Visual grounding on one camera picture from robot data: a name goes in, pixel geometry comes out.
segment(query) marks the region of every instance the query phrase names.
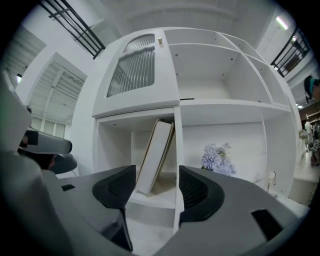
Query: white book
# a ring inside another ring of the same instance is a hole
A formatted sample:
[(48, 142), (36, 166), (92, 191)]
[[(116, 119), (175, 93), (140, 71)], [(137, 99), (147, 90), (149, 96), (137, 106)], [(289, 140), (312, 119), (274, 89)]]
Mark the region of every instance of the white book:
[(149, 194), (162, 168), (173, 135), (174, 124), (158, 121), (152, 130), (135, 189)]

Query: person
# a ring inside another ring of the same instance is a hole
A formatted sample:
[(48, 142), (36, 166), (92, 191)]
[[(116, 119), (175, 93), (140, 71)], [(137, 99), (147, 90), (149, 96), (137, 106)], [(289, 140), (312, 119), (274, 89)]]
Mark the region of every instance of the person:
[(313, 78), (309, 75), (306, 79), (304, 79), (304, 91), (309, 96), (307, 101), (310, 101), (312, 97), (316, 100), (320, 100), (320, 82), (319, 79)]

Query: blue hydrangea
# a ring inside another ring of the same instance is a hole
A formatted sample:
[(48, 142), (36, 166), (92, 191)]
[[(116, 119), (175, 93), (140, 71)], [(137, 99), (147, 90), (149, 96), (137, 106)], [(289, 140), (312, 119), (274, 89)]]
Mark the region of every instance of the blue hydrangea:
[(232, 176), (236, 173), (235, 167), (227, 157), (227, 150), (231, 149), (228, 143), (221, 147), (215, 144), (208, 144), (204, 147), (204, 154), (201, 158), (202, 168), (215, 173)]

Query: black metal railing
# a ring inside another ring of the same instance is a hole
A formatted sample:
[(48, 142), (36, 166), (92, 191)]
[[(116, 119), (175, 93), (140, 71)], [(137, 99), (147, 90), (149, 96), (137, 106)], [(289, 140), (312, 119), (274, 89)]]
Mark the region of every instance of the black metal railing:
[(43, 0), (40, 5), (95, 59), (106, 47), (66, 0)]
[(280, 53), (271, 65), (285, 77), (310, 51), (310, 44), (304, 33), (296, 27)]

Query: fluorescent light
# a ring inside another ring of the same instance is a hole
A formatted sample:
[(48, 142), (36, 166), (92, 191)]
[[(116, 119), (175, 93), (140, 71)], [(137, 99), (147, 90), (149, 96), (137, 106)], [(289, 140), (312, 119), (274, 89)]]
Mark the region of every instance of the fluorescent light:
[(275, 19), (277, 22), (279, 22), (279, 24), (284, 28), (284, 30), (288, 29), (288, 26), (286, 25), (286, 23), (284, 23), (284, 21), (278, 16)]
[(18, 84), (20, 83), (21, 79), (22, 79), (22, 75), (17, 74), (16, 75), (16, 81), (18, 82)]

